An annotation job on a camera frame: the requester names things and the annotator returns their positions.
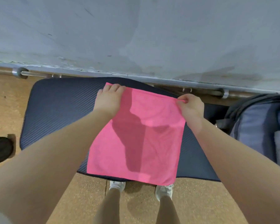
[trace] backpack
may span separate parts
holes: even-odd
[[[242,99],[227,110],[216,125],[231,137],[276,162],[274,133],[280,130],[277,113],[280,94],[260,94]]]

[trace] hand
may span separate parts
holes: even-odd
[[[96,96],[93,110],[99,110],[108,114],[111,119],[120,109],[120,100],[126,87],[119,84],[105,85]]]
[[[184,94],[176,102],[190,129],[197,133],[202,128],[204,103],[193,94]]]

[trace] person's left hand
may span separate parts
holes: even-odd
[[[99,90],[93,110],[99,110],[113,118],[120,109],[120,100],[126,87],[119,84],[105,85]]]

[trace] white painted wall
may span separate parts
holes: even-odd
[[[0,0],[0,61],[280,90],[280,0]]]

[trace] person's left arm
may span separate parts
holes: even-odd
[[[124,86],[99,90],[93,111],[33,143],[0,167],[0,212],[13,223],[46,223],[103,127]]]

